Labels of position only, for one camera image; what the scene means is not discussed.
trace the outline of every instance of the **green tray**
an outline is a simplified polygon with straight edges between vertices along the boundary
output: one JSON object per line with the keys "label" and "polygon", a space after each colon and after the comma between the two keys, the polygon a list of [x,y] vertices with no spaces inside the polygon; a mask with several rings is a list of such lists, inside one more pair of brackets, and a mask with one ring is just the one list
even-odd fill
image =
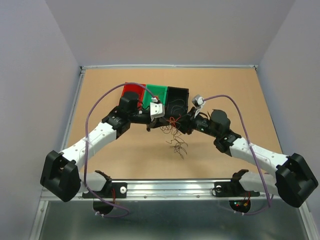
{"label": "green tray", "polygon": [[[158,86],[158,85],[151,85],[147,84],[146,88],[149,89],[158,99],[161,101],[163,105],[166,104],[166,98],[167,98],[167,86]],[[150,106],[151,102],[151,95],[148,91],[144,91],[143,95],[143,108],[147,108]]]}

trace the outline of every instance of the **robotic arm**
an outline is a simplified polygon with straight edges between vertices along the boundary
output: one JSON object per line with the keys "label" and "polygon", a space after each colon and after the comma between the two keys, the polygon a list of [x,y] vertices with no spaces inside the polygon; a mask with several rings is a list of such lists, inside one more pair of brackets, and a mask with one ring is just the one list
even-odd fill
{"label": "robotic arm", "polygon": [[[156,98],[152,99],[149,109],[139,109],[138,95],[126,92],[116,106],[97,127],[90,132],[88,139],[82,138],[71,147],[61,152],[52,151],[45,159],[40,183],[62,201],[70,201],[77,193],[86,192],[84,176],[79,169],[85,164],[85,146],[88,142],[88,158],[105,145],[118,139],[129,128],[131,123],[146,124],[147,131],[167,126],[170,123],[165,115],[164,105]],[[192,103],[195,107],[180,116],[176,128],[183,134],[190,135],[193,130],[215,138],[213,144],[224,154],[243,159],[255,164],[246,139],[230,129],[230,120],[222,110],[214,110],[210,118],[202,117],[200,110],[205,104],[202,97],[197,95]],[[269,174],[264,180],[268,192],[280,196],[287,204],[300,207],[302,203],[318,186],[305,159],[293,154],[287,156],[271,152],[252,144],[260,167]],[[111,178],[101,171],[87,174],[86,183],[95,192],[111,185]],[[232,176],[230,182],[222,181],[212,190],[216,197],[234,197],[248,192],[264,192],[259,174],[241,170]]]}

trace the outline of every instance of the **metal bar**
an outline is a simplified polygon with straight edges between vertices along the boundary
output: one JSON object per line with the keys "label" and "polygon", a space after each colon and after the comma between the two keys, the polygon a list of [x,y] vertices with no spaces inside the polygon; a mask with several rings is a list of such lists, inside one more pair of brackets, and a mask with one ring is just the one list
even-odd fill
{"label": "metal bar", "polygon": [[307,203],[304,202],[302,206],[299,208],[299,210],[308,238],[310,240],[320,240],[314,218],[312,217],[312,214],[309,211]]}
{"label": "metal bar", "polygon": [[63,136],[63,140],[62,140],[62,144],[61,144],[61,150],[66,148],[66,146],[68,144],[68,141],[69,141],[70,130],[71,130],[71,127],[72,127],[72,123],[74,121],[74,117],[75,117],[75,113],[76,113],[76,109],[77,109],[77,104],[78,104],[78,99],[79,99],[79,95],[80,95],[80,92],[81,92],[82,84],[84,82],[85,74],[86,74],[86,71],[85,70],[81,70],[81,74],[80,74],[80,77],[79,77],[78,85],[76,87],[74,99],[73,99],[73,102],[72,102],[71,112],[70,112],[69,119],[68,119],[68,122],[67,122],[66,130],[65,130],[65,133],[64,133],[64,136]]}
{"label": "metal bar", "polygon": [[[215,182],[230,181],[229,179],[208,179],[208,180],[148,180],[148,181],[126,181],[126,198],[118,199],[121,201],[169,201],[169,200],[239,200],[243,197],[215,197],[212,189]],[[254,199],[264,199],[264,196],[253,197]],[[43,190],[42,201],[60,201],[58,197],[48,190]],[[72,201],[92,201],[92,198],[82,198],[78,193]]]}
{"label": "metal bar", "polygon": [[38,210],[35,215],[33,227],[31,230],[30,240],[38,240],[40,238],[42,225],[45,220],[46,211],[48,207],[48,201],[40,201]]}
{"label": "metal bar", "polygon": [[215,64],[110,64],[82,66],[82,70],[87,69],[137,69],[137,68],[256,68],[258,65],[215,65]]}

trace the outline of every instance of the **bolt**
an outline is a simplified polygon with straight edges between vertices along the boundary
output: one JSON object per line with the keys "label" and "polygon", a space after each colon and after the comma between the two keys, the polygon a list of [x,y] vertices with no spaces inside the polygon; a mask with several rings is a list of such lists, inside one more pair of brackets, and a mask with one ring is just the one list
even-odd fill
{"label": "bolt", "polygon": [[216,191],[217,193],[221,193],[221,192],[222,192],[222,187],[221,187],[220,185],[216,186],[216,187],[215,187],[215,191]]}
{"label": "bolt", "polygon": [[127,192],[127,189],[125,186],[120,187],[120,193],[125,194]]}

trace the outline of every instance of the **brown board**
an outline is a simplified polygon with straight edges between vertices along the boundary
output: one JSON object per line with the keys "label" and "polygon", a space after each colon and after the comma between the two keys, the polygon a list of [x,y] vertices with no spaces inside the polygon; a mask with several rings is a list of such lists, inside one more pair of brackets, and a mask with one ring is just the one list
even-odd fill
{"label": "brown board", "polygon": [[[85,120],[94,103],[112,87],[124,82],[154,84],[189,89],[191,99],[197,94],[204,98],[226,94],[238,104],[250,140],[263,148],[280,153],[281,148],[262,93],[256,71],[252,68],[171,68],[171,69],[89,69],[86,70],[68,146],[85,135]],[[89,131],[119,103],[123,88],[105,97],[89,121]],[[206,102],[203,112],[225,111],[231,129],[244,136],[236,108],[227,98]],[[172,136],[159,128],[146,131],[146,126],[131,124],[116,141],[96,153],[88,164],[88,172],[100,170],[113,179],[190,179],[230,178],[241,169],[257,172],[244,160],[220,153],[213,137],[193,131],[182,135],[188,144],[184,159],[166,141]]]}

